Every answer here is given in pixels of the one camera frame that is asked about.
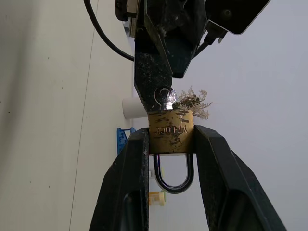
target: padlock shackle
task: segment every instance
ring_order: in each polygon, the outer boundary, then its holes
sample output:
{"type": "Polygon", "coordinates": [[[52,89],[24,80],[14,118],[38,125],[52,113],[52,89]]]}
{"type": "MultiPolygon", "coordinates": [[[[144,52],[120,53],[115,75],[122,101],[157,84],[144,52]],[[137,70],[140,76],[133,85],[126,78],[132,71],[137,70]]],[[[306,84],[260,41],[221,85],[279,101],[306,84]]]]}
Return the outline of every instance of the padlock shackle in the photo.
{"type": "Polygon", "coordinates": [[[171,186],[165,183],[162,177],[162,172],[161,172],[160,155],[159,154],[153,155],[155,177],[156,177],[157,184],[161,187],[161,189],[171,194],[179,194],[179,193],[186,191],[190,187],[190,185],[193,182],[193,172],[194,172],[192,155],[193,155],[192,153],[186,154],[187,176],[186,176],[185,181],[178,186],[171,186]]]}

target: yellow object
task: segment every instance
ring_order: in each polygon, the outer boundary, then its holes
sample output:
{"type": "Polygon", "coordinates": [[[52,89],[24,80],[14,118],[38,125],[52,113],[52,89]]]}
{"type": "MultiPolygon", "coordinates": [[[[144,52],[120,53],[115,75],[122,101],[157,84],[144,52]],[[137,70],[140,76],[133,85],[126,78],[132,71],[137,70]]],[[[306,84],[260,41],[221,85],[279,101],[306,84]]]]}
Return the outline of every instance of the yellow object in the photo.
{"type": "Polygon", "coordinates": [[[162,110],[149,113],[150,154],[192,153],[193,113],[162,110]]]}
{"type": "Polygon", "coordinates": [[[149,193],[149,205],[164,206],[165,203],[166,203],[166,193],[164,191],[149,193]]]}

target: key head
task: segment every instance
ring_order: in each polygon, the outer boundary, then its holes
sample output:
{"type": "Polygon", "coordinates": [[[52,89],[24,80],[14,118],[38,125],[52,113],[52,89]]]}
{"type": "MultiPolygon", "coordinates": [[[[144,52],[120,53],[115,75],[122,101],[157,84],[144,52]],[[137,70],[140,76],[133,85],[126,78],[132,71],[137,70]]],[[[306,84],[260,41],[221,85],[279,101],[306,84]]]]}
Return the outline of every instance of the key head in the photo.
{"type": "Polygon", "coordinates": [[[161,86],[155,90],[154,98],[161,110],[172,110],[172,104],[177,101],[177,94],[173,88],[161,86]]]}

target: blue object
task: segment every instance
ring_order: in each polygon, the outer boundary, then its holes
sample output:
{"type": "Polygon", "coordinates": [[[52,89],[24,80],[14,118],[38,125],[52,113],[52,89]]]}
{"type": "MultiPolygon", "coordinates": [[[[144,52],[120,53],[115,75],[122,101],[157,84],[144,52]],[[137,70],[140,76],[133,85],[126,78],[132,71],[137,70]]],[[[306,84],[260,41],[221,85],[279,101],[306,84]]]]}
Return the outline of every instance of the blue object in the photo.
{"type": "Polygon", "coordinates": [[[125,145],[127,144],[127,136],[125,131],[130,131],[130,133],[135,132],[135,128],[131,127],[130,129],[120,129],[116,130],[116,140],[117,140],[117,155],[120,155],[120,152],[123,150],[125,145]]]}

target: brass padlock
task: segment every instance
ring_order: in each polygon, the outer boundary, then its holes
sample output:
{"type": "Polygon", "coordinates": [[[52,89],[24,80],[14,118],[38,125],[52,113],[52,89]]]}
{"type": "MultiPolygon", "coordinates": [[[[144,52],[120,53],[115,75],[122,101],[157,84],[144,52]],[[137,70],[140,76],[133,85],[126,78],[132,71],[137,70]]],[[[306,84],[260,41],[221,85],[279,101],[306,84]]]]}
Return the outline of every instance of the brass padlock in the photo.
{"type": "Polygon", "coordinates": [[[161,110],[149,113],[150,154],[192,153],[193,113],[161,110]]]}
{"type": "Polygon", "coordinates": [[[159,87],[154,98],[160,111],[149,113],[150,154],[154,156],[154,170],[158,185],[168,193],[182,193],[193,181],[193,113],[190,110],[172,110],[177,100],[170,87],[159,87]],[[178,186],[168,185],[161,173],[160,154],[185,153],[187,177],[178,186]]]}

